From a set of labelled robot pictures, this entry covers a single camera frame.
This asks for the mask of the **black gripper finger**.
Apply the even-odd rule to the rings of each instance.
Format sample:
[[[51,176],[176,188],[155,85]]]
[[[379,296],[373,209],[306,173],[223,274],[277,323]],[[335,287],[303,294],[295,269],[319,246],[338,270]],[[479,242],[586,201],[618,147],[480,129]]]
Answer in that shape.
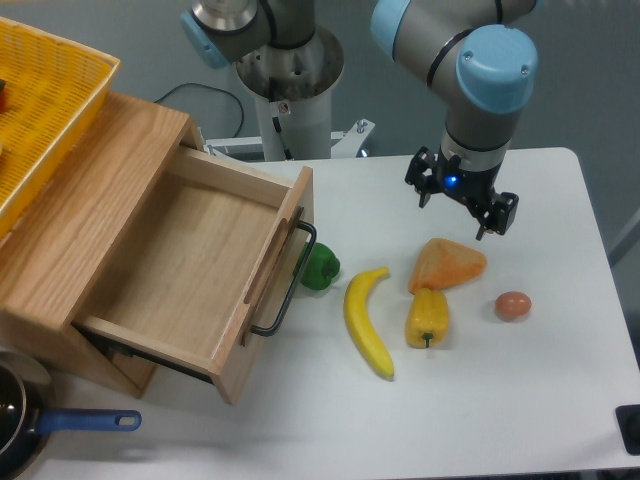
[[[519,197],[511,192],[493,192],[483,202],[472,202],[468,210],[479,224],[476,239],[482,240],[485,234],[504,236],[515,220],[518,205]]]
[[[426,147],[421,147],[411,158],[405,183],[419,196],[419,207],[424,208],[433,194],[438,193],[437,158]]]

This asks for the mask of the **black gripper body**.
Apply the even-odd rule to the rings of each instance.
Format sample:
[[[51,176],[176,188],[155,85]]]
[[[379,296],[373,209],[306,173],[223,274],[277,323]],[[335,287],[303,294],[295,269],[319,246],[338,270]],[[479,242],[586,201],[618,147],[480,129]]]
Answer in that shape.
[[[487,209],[493,199],[494,183],[499,170],[500,164],[483,171],[464,170],[457,155],[447,157],[439,150],[433,170],[436,192],[443,193],[472,210]]]

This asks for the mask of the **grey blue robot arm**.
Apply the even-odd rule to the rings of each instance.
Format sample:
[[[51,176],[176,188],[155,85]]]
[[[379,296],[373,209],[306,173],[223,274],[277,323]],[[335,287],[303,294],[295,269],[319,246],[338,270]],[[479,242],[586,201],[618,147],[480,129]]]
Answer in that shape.
[[[379,48],[447,107],[436,151],[419,150],[405,180],[422,202],[444,194],[466,207],[481,233],[504,234],[518,198],[494,187],[538,54],[513,22],[532,1],[380,1],[370,21]],[[197,1],[181,16],[211,68],[233,66],[256,101],[265,158],[330,155],[329,107],[344,71],[336,37],[311,1]]]

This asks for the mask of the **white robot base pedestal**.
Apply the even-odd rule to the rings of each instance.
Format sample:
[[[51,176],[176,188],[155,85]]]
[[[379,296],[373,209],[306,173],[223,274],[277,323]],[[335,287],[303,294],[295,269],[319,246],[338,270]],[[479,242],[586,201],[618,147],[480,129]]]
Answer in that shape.
[[[263,46],[236,63],[236,72],[254,99],[260,137],[298,132],[328,123],[332,131],[332,93],[344,70],[337,38],[317,26],[295,49]]]

